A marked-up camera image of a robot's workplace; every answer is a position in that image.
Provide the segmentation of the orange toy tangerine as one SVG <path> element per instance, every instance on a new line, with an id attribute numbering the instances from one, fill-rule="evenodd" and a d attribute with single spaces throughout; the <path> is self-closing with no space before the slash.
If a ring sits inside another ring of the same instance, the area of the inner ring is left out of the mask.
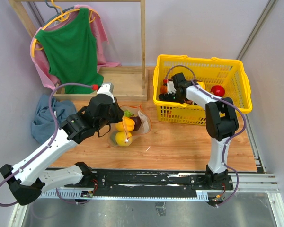
<path id="1" fill-rule="evenodd" d="M 161 94 L 165 94 L 165 93 L 167 93 L 167 92 L 168 92 L 167 86 L 162 85 L 162 86 L 160 87 L 160 93 L 161 93 Z"/>

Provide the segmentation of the yellow toy bell pepper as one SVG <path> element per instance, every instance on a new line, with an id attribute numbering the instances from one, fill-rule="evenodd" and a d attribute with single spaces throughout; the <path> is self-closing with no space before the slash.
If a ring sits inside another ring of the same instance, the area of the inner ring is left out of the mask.
<path id="1" fill-rule="evenodd" d="M 118 131 L 128 131 L 131 132 L 134 129 L 134 121 L 130 118 L 123 117 L 122 121 L 115 125 Z"/>

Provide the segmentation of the yellow toy lemon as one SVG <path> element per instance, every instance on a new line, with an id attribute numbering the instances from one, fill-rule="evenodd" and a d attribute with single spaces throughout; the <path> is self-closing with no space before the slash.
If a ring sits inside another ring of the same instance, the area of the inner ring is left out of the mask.
<path id="1" fill-rule="evenodd" d="M 127 147 L 132 143 L 132 134 L 130 132 L 126 133 L 124 131 L 120 131 L 115 135 L 115 141 L 118 146 Z"/>

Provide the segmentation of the clear zip top bag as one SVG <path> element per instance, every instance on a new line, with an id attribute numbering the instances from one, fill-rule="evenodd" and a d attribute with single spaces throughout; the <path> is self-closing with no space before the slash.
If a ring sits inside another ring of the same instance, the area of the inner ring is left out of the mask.
<path id="1" fill-rule="evenodd" d="M 152 122 L 141 105 L 122 105 L 121 110 L 124 112 L 122 121 L 112 126 L 108 137 L 114 147 L 128 147 L 152 129 Z"/>

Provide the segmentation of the dark purple toy plum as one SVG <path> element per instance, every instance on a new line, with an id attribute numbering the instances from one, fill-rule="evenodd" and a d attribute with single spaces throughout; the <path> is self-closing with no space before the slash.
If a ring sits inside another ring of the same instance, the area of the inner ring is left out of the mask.
<path id="1" fill-rule="evenodd" d="M 142 121 L 139 116 L 133 115 L 130 117 L 134 121 L 134 129 L 133 131 L 138 131 L 139 128 L 141 127 Z"/>

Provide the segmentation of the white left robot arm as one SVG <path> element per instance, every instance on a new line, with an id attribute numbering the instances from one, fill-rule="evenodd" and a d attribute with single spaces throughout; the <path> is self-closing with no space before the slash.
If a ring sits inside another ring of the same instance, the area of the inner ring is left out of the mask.
<path id="1" fill-rule="evenodd" d="M 16 202 L 28 205 L 43 192 L 61 186 L 89 186 L 95 175 L 84 162 L 55 171 L 47 171 L 47 168 L 62 154 L 99 133 L 104 126 L 121 122 L 123 115 L 115 97 L 96 95 L 91 98 L 88 106 L 69 115 L 58 127 L 58 131 L 30 157 L 13 166 L 2 166 L 0 172 Z"/>

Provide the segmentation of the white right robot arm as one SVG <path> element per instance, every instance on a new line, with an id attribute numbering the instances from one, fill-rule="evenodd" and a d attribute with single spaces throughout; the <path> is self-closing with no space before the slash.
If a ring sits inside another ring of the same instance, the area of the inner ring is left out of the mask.
<path id="1" fill-rule="evenodd" d="M 231 176 L 227 165 L 229 144 L 239 129 L 237 107 L 231 98 L 219 98 L 204 90 L 197 81 L 186 80 L 183 73 L 177 73 L 163 80 L 165 91 L 159 94 L 160 101 L 172 103 L 193 103 L 205 110 L 206 130 L 211 137 L 211 156 L 206 166 L 204 181 L 208 188 L 225 185 L 232 190 Z"/>

